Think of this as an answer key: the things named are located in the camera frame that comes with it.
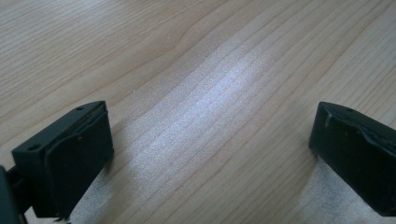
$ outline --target black object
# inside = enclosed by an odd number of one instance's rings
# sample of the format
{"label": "black object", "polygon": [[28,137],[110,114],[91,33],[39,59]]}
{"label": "black object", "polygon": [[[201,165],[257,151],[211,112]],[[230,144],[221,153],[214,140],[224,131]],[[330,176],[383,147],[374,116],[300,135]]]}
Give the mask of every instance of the black object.
{"label": "black object", "polygon": [[309,146],[378,214],[396,216],[396,131],[321,102]]}
{"label": "black object", "polygon": [[113,155],[104,101],[82,105],[12,150],[15,166],[0,166],[0,223],[37,217],[68,218]]}

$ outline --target wood grain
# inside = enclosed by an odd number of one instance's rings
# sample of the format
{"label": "wood grain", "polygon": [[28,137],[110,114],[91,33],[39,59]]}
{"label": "wood grain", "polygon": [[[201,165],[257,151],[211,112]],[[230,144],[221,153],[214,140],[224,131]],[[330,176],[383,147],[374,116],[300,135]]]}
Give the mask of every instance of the wood grain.
{"label": "wood grain", "polygon": [[319,101],[396,128],[395,74],[393,1],[1,1],[0,163],[106,100],[116,154],[72,223],[392,223],[307,141]]}

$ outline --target table surface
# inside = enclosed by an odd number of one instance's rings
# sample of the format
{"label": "table surface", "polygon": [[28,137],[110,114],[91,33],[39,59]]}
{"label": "table surface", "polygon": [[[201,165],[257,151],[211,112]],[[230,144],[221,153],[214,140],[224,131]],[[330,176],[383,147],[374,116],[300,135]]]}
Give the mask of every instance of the table surface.
{"label": "table surface", "polygon": [[396,128],[395,74],[393,1],[3,0],[0,163],[106,100],[72,223],[394,223],[307,142],[320,101]]}

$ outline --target black clamp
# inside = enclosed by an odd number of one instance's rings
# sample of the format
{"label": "black clamp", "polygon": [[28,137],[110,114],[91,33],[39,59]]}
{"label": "black clamp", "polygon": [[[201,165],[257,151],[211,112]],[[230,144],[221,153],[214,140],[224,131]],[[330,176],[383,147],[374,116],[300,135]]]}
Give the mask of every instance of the black clamp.
{"label": "black clamp", "polygon": [[69,218],[114,153],[106,102],[82,105],[12,150],[15,166],[0,166],[0,223]]}
{"label": "black clamp", "polygon": [[321,102],[309,146],[379,215],[396,216],[396,131]]}

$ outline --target screw hole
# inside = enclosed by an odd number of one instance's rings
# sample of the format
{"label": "screw hole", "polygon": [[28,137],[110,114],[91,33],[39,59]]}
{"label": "screw hole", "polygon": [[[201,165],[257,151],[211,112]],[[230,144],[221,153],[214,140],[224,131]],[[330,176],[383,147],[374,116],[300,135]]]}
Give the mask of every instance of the screw hole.
{"label": "screw hole", "polygon": [[28,151],[33,151],[33,150],[36,150],[38,148],[40,148],[40,145],[39,144],[34,144],[31,147],[28,147],[27,150]]}

